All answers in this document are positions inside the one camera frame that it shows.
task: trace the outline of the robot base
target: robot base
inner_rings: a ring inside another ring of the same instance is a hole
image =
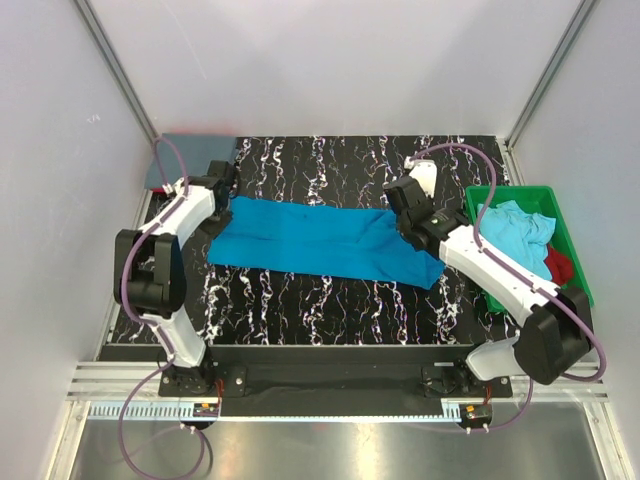
[[[463,361],[437,363],[422,368],[424,396],[429,398],[511,398],[509,377],[478,380]]]
[[[247,369],[242,366],[220,366],[213,361],[210,349],[200,366],[193,368],[170,367],[162,372],[158,395],[160,397],[218,396],[216,380],[222,381],[225,398],[244,396]]]

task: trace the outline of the red cloth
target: red cloth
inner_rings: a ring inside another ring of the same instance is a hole
[[[573,278],[573,263],[566,255],[547,245],[549,254],[544,263],[551,272],[551,280],[556,285],[566,285]]]

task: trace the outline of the gray cloth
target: gray cloth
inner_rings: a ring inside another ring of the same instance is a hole
[[[236,157],[236,137],[223,135],[196,135],[183,133],[165,133],[165,138],[173,142],[184,159],[189,176],[201,176],[207,173],[211,160],[233,162]],[[158,143],[158,158],[167,175],[169,183],[181,176],[180,164],[173,150],[164,142]],[[152,162],[147,171],[144,188],[161,188],[162,175],[156,162]]]

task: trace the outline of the white cable clip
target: white cable clip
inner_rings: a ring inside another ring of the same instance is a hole
[[[542,293],[540,293],[540,290],[544,290],[542,288],[542,285],[540,285],[539,283],[536,282],[531,282],[531,293],[537,293],[538,295],[542,295]]]
[[[404,169],[405,170],[411,170],[413,168],[413,166],[416,164],[415,160],[411,159],[411,156],[405,157],[404,158]]]
[[[187,195],[187,189],[184,188],[184,185],[181,184],[178,188],[176,188],[176,197],[182,197],[184,200],[187,200],[189,197]]]
[[[485,242],[483,242],[482,240],[484,240],[484,239],[480,238],[480,245],[478,245],[478,242],[476,241],[476,238],[475,238],[475,235],[474,235],[473,236],[473,240],[471,241],[471,243],[473,245],[478,247],[478,253],[484,253],[484,251],[487,249],[487,247],[485,246]]]

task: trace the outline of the metal floor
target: metal floor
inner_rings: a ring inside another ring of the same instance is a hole
[[[516,412],[496,405],[495,423]],[[130,421],[133,451],[167,422]],[[451,430],[451,433],[433,429]],[[205,430],[214,462],[193,478],[273,479],[600,479],[584,410],[579,404],[534,404],[512,428],[467,436],[453,425],[220,422]],[[188,471],[200,451],[195,438],[175,432],[134,457],[159,477]],[[71,478],[135,479],[120,460],[116,422],[87,422]]]

